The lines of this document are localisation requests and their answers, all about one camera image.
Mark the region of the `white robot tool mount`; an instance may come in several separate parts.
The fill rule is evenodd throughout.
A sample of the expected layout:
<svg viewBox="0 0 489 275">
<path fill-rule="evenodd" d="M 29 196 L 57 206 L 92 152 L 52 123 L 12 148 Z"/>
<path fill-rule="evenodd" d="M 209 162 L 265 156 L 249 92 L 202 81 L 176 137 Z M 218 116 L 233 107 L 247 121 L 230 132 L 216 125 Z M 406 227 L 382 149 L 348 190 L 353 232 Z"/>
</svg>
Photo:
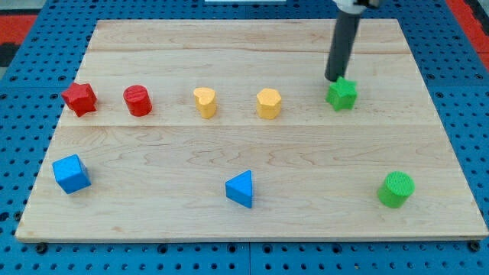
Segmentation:
<svg viewBox="0 0 489 275">
<path fill-rule="evenodd" d="M 381 0 L 333 0 L 340 11 L 350 15 L 359 15 L 367 8 L 379 8 Z"/>
</svg>

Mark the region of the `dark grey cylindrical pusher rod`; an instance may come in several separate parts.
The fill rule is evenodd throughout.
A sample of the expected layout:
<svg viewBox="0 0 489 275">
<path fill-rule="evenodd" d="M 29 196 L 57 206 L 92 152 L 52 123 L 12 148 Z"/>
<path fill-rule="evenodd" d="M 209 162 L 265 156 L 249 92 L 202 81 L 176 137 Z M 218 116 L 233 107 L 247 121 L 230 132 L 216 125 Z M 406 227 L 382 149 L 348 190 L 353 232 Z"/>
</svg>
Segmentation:
<svg viewBox="0 0 489 275">
<path fill-rule="evenodd" d="M 325 67 L 327 80 L 336 82 L 339 77 L 345 75 L 360 19 L 360 14 L 350 14 L 344 11 L 338 13 Z"/>
</svg>

